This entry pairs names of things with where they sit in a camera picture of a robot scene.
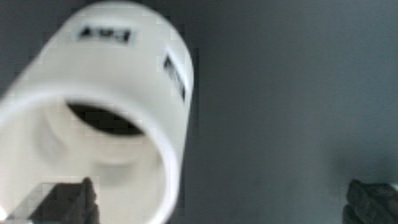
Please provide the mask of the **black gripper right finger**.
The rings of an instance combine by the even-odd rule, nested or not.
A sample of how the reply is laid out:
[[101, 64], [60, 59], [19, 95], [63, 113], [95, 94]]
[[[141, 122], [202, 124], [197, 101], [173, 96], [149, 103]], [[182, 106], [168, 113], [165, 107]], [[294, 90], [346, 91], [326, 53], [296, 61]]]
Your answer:
[[398, 189], [387, 183], [348, 184], [342, 224], [398, 224]]

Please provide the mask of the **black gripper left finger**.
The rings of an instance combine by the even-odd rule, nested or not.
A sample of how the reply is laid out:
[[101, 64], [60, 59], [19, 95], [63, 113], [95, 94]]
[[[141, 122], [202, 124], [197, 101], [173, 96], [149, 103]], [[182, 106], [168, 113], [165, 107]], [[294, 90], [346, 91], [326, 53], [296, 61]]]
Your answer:
[[90, 178], [74, 183], [40, 183], [1, 224], [99, 224]]

